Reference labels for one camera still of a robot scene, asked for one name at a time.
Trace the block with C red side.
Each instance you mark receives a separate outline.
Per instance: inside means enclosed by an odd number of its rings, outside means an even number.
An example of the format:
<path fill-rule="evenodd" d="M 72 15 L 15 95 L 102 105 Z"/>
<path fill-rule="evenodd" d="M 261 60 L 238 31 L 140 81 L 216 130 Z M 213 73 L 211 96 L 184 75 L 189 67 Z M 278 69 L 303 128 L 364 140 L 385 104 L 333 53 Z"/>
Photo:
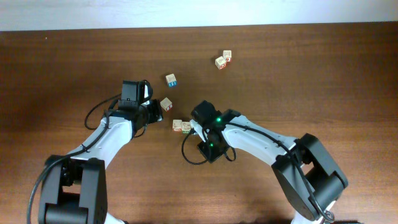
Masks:
<path fill-rule="evenodd" d="M 182 120 L 181 119 L 174 119 L 172 121 L 172 129 L 176 132 L 180 132 L 182 130 Z"/>

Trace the block with green side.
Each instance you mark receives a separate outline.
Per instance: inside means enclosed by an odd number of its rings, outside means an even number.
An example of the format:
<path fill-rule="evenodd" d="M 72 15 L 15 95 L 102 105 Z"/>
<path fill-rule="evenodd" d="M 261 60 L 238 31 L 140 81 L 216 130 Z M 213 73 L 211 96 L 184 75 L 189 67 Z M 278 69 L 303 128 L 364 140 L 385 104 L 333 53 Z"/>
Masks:
<path fill-rule="evenodd" d="M 182 133 L 188 134 L 191 131 L 192 127 L 190 122 L 188 121 L 183 121 L 182 122 Z"/>

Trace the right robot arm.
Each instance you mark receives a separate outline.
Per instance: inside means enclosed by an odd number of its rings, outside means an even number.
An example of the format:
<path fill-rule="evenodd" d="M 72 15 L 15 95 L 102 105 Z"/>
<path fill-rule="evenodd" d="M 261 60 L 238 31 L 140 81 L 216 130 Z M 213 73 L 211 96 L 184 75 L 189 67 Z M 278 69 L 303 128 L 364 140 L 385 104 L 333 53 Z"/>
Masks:
<path fill-rule="evenodd" d="M 191 132 L 201 137 L 198 149 L 212 163 L 228 150 L 243 150 L 271 166 L 288 202 L 293 223 L 333 223 L 330 208 L 348 179 L 321 141 L 312 134 L 283 136 L 262 128 L 238 111 L 220 112 L 202 101 L 191 112 Z"/>

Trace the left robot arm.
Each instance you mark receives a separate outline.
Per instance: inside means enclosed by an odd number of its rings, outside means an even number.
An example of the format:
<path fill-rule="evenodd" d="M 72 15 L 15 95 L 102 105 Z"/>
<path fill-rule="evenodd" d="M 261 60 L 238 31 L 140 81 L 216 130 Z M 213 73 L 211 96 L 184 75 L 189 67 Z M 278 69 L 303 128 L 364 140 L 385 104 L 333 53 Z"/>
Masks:
<path fill-rule="evenodd" d="M 39 223 L 121 223 L 108 212 L 106 168 L 151 123 L 162 121 L 147 80 L 123 81 L 97 128 L 76 149 L 51 155 L 34 190 L 40 190 Z"/>

